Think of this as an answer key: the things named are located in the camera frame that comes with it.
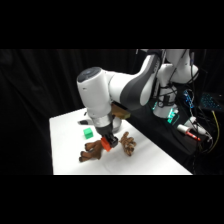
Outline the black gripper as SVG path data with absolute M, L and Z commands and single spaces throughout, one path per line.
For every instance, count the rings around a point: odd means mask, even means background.
M 104 126 L 104 127 L 98 127 L 97 128 L 97 132 L 105 137 L 105 139 L 107 140 L 107 142 L 110 142 L 110 146 L 112 148 L 115 148 L 118 143 L 119 143 L 119 140 L 116 136 L 114 136 L 113 134 L 113 126 L 111 124 L 107 125 L 107 126 Z

